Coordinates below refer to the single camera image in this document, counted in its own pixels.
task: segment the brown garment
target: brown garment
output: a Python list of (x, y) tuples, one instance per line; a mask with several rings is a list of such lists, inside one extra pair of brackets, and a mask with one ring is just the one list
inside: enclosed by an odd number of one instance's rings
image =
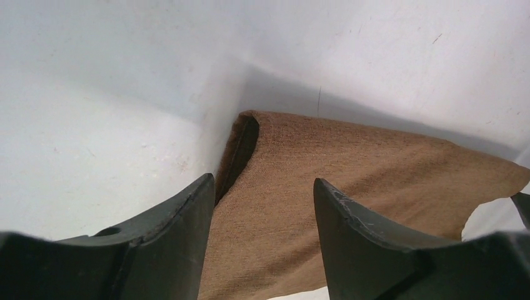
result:
[(410, 228), (460, 239), (481, 203), (512, 196), (530, 170), (451, 142), (292, 114), (247, 111), (232, 128), (200, 300), (261, 300), (326, 285), (313, 206), (324, 178)]

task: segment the cloth fold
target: cloth fold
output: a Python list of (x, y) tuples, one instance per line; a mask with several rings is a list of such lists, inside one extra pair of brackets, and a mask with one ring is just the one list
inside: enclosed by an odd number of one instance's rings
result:
[(200, 300), (262, 300), (326, 285), (315, 178), (405, 226), (460, 240), (472, 211), (516, 194), (530, 170), (433, 137), (242, 112), (216, 178)]

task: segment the brown fabric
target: brown fabric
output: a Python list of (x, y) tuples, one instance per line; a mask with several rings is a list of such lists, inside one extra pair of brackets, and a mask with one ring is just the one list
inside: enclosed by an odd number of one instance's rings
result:
[(315, 178), (403, 225), (460, 239), (479, 204), (517, 193), (530, 181), (530, 170), (433, 137), (244, 112), (217, 176), (222, 199), (211, 224), (200, 300), (269, 299), (326, 285)]

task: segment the screw hole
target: screw hole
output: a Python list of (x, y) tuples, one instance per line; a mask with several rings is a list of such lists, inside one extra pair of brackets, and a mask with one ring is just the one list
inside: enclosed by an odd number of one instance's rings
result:
[(113, 234), (117, 234), (120, 232), (121, 232), (121, 229), (119, 229), (118, 227), (109, 227), (109, 228), (103, 229), (102, 231), (99, 231), (94, 236), (112, 236)]

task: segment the scratch mark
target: scratch mark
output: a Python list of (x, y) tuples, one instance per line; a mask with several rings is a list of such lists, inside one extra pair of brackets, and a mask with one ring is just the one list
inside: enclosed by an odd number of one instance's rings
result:
[(88, 153), (90, 153), (90, 155), (96, 157), (96, 156), (94, 155), (94, 153), (93, 153), (92, 151), (90, 151), (90, 149), (89, 149), (88, 147), (86, 147), (86, 150), (88, 151)]
[(320, 89), (318, 90), (318, 102), (316, 104), (316, 116), (318, 118), (319, 112), (320, 112), (320, 93), (322, 92), (322, 86), (320, 86)]
[(436, 43), (436, 41), (442, 36), (442, 34), (440, 34), (432, 43)]

